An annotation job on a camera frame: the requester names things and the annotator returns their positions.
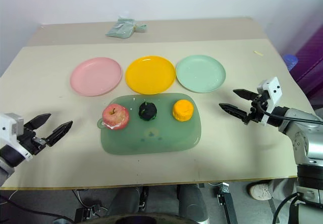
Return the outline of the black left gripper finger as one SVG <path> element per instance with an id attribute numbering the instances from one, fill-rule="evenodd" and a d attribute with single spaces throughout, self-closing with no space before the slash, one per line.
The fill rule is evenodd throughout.
<path id="1" fill-rule="evenodd" d="M 61 140 L 70 130 L 73 121 L 68 121 L 64 124 L 58 126 L 53 132 L 45 139 L 46 145 L 52 147 L 54 146 L 59 140 Z"/>
<path id="2" fill-rule="evenodd" d="M 28 121 L 27 123 L 25 123 L 24 128 L 27 128 L 32 131 L 36 130 L 39 127 L 41 127 L 43 124 L 45 124 L 50 116 L 51 116 L 51 113 L 45 113 L 45 114 L 38 115 L 38 116 L 34 117 L 33 119 L 31 119 L 30 121 Z"/>

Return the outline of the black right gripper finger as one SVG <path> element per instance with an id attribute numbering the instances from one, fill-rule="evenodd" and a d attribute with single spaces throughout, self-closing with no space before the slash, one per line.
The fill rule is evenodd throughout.
<path id="1" fill-rule="evenodd" d="M 240 119 L 243 123 L 248 124 L 250 119 L 248 118 L 247 112 L 239 109 L 238 107 L 228 104 L 228 103 L 219 103 L 219 106 L 226 113 Z"/>
<path id="2" fill-rule="evenodd" d="M 233 92 L 239 97 L 251 101 L 253 101 L 258 96 L 257 93 L 245 89 L 234 89 Z"/>

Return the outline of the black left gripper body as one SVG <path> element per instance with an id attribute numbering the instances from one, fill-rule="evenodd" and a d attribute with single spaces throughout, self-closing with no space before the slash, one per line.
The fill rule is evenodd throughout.
<path id="1" fill-rule="evenodd" d="M 31 155 L 37 155 L 46 145 L 46 141 L 38 138 L 34 130 L 35 128 L 31 124 L 25 124 L 23 134 L 17 137 L 20 145 Z"/>

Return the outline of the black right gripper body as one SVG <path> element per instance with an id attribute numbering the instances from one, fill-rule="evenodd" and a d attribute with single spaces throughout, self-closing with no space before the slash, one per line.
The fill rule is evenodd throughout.
<path id="1" fill-rule="evenodd" d="M 245 97 L 247 100 L 251 100 L 250 113 L 242 120 L 244 124 L 248 125 L 250 121 L 259 123 L 264 116 L 261 110 L 258 108 L 260 106 L 266 105 L 267 94 L 256 94 L 254 92 L 248 92 Z"/>

